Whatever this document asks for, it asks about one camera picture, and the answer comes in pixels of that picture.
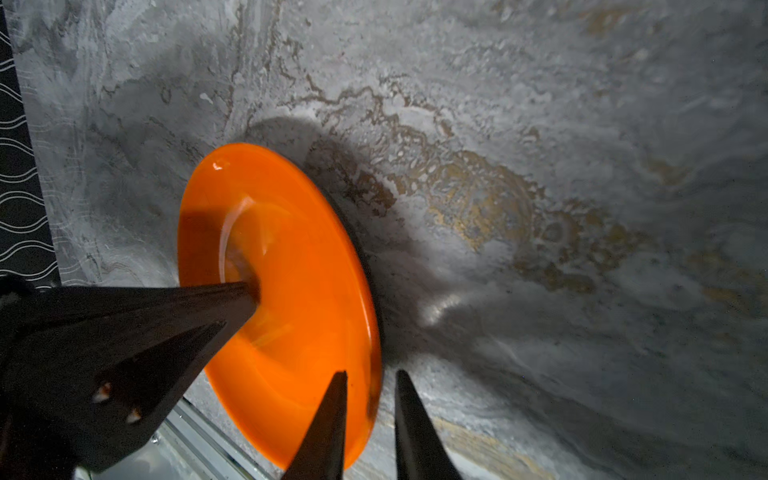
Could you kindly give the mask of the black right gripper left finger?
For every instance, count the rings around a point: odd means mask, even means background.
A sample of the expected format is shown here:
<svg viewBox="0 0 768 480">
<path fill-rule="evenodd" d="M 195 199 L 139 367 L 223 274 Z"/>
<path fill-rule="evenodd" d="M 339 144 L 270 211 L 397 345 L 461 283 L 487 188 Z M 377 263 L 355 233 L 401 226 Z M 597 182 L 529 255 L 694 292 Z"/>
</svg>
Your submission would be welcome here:
<svg viewBox="0 0 768 480">
<path fill-rule="evenodd" d="M 346 414 L 347 373 L 338 371 L 282 480 L 343 478 Z"/>
</svg>

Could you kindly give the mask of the orange round plate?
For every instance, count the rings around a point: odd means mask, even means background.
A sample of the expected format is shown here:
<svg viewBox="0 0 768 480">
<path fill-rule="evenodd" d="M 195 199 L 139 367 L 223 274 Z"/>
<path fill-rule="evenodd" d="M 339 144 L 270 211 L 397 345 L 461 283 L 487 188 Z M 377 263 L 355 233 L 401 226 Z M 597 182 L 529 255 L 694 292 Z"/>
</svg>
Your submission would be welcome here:
<svg viewBox="0 0 768 480">
<path fill-rule="evenodd" d="M 184 286 L 236 282 L 244 267 L 258 281 L 255 313 L 206 366 L 243 436 L 287 468 L 342 371 L 344 463 L 353 465 L 378 411 L 380 333 L 361 260 L 320 189 L 267 148 L 220 147 L 187 183 L 177 253 Z"/>
</svg>

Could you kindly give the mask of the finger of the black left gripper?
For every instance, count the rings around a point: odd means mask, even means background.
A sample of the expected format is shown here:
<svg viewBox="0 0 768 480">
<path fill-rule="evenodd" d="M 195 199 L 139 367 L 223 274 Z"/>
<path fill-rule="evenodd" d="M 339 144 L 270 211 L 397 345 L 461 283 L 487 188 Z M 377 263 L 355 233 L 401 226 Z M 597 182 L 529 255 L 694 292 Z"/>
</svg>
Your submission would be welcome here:
<svg viewBox="0 0 768 480">
<path fill-rule="evenodd" d="M 243 282 L 1 284 L 1 470 L 104 471 L 143 447 L 257 308 Z"/>
</svg>

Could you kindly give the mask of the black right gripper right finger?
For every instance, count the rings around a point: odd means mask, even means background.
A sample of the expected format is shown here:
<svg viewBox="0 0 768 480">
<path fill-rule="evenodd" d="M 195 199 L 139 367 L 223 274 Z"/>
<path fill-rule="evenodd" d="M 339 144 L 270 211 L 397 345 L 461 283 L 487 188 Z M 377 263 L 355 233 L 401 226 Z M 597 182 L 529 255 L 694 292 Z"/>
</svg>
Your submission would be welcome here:
<svg viewBox="0 0 768 480">
<path fill-rule="evenodd" d="M 403 369 L 396 373 L 394 418 L 398 479 L 461 479 Z"/>
</svg>

